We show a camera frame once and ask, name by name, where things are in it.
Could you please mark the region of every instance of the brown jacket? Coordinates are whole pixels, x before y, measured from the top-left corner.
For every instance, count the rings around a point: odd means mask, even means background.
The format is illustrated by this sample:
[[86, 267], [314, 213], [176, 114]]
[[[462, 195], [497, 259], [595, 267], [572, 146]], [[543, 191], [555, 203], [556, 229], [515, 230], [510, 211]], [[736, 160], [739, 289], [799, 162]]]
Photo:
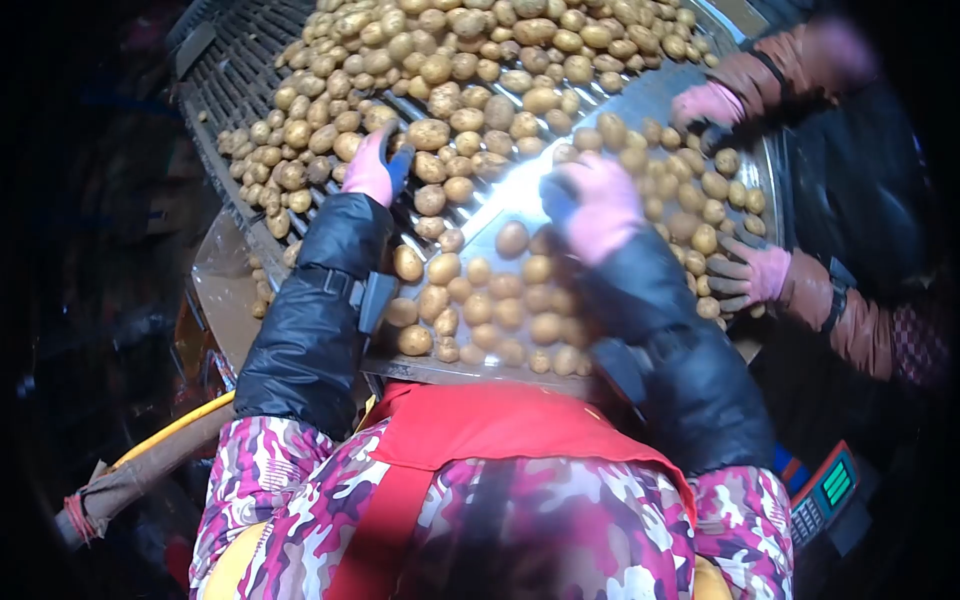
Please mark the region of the brown jacket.
[[754, 50], [768, 56], [781, 72], [785, 90], [760, 59], [746, 52], [724, 57], [707, 76], [736, 94], [747, 119], [761, 117], [769, 108], [778, 107], [784, 96], [832, 100], [846, 91], [845, 82], [829, 57], [826, 44], [818, 42], [818, 32], [816, 27], [798, 25], [754, 44]]
[[[827, 269], [816, 258], [794, 250], [780, 303], [787, 314], [820, 331], [833, 305]], [[885, 381], [894, 371], [892, 332], [891, 313], [851, 288], [847, 307], [829, 334], [830, 346], [858, 370]]]

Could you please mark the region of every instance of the red cloth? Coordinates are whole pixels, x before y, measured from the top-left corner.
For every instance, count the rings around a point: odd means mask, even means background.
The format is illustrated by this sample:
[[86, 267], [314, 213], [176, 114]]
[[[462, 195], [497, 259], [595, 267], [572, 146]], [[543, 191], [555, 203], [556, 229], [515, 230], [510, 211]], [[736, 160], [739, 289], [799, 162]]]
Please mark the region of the red cloth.
[[334, 573], [327, 600], [384, 600], [434, 471], [467, 458], [568, 456], [655, 463], [677, 486], [690, 524], [693, 491], [662, 454], [616, 431], [582, 400], [536, 386], [392, 384], [368, 423], [393, 417], [371, 458], [390, 464]]

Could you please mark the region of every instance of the yellow hose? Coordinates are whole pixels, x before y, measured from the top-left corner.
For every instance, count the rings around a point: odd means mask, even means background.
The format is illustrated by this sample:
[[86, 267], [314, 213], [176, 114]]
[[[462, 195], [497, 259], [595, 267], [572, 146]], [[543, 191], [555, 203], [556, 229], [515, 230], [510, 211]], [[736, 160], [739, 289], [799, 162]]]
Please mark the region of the yellow hose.
[[206, 415], [209, 415], [210, 413], [217, 410], [218, 408], [222, 406], [226, 406], [231, 402], [233, 402], [233, 392], [227, 392], [226, 394], [218, 398], [210, 400], [207, 404], [204, 404], [200, 408], [196, 408], [190, 411], [189, 413], [187, 413], [186, 415], [183, 415], [182, 417], [170, 423], [163, 429], [160, 429], [154, 435], [150, 436], [140, 444], [135, 445], [133, 448], [130, 449], [129, 452], [121, 456], [120, 460], [113, 463], [113, 468], [120, 467], [121, 465], [129, 461], [131, 458], [135, 458], [143, 454], [150, 448], [154, 447], [155, 445], [159, 444], [163, 440], [167, 439], [172, 434], [176, 433], [177, 431], [180, 431], [183, 427], [186, 427], [193, 421], [201, 417], [205, 417]]

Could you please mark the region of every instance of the person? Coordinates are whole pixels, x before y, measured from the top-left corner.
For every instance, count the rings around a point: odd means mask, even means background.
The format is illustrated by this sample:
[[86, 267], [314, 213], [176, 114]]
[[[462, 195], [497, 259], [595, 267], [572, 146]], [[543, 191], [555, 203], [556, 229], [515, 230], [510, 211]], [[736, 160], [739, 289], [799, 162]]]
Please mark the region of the person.
[[711, 288], [732, 295], [721, 309], [772, 301], [873, 378], [940, 389], [952, 283], [924, 250], [936, 231], [922, 157], [867, 42], [821, 13], [724, 57], [707, 78], [674, 98], [671, 119], [681, 131], [708, 123], [709, 141], [771, 113], [828, 107], [791, 132], [792, 251], [743, 228], [739, 240], [719, 235], [739, 259], [708, 261]]
[[395, 126], [361, 142], [253, 342], [191, 597], [792, 597], [790, 504], [758, 389], [614, 162], [561, 167], [544, 209], [585, 266], [588, 305], [650, 357], [651, 445], [518, 383], [391, 383], [351, 435], [349, 289], [393, 226], [413, 153], [387, 160]]

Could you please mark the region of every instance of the pink glove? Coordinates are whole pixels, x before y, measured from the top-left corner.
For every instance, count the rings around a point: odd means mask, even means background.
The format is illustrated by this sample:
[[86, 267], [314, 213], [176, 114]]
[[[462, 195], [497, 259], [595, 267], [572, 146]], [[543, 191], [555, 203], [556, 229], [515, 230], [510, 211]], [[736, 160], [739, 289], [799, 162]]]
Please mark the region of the pink glove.
[[398, 121], [392, 119], [363, 138], [344, 174], [341, 192], [367, 194], [377, 204], [390, 208], [410, 173], [415, 149], [403, 144], [387, 162], [387, 144]]
[[736, 312], [757, 302], [777, 300], [790, 268], [790, 252], [767, 244], [744, 229], [742, 223], [736, 226], [736, 237], [744, 243], [731, 235], [717, 232], [720, 245], [746, 264], [716, 256], [707, 259], [707, 270], [719, 275], [708, 277], [710, 289], [733, 296], [720, 300], [720, 310], [726, 313]]
[[695, 121], [707, 120], [729, 129], [746, 113], [740, 100], [717, 82], [694, 85], [673, 99], [670, 123], [681, 132]]
[[644, 223], [640, 198], [619, 163], [593, 154], [557, 167], [540, 182], [543, 210], [567, 245], [594, 267]]

